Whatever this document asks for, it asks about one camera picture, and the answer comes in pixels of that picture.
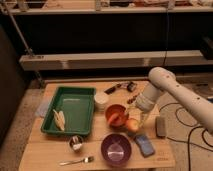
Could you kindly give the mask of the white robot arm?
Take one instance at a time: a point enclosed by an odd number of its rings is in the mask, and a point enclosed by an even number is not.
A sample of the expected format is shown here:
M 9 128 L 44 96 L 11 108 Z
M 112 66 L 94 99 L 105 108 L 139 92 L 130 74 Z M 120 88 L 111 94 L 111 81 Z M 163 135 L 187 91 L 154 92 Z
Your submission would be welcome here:
M 144 113 L 155 106 L 162 92 L 168 92 L 213 135 L 213 103 L 176 81 L 175 75 L 162 67 L 154 67 L 148 74 L 149 83 L 137 96 L 135 105 Z

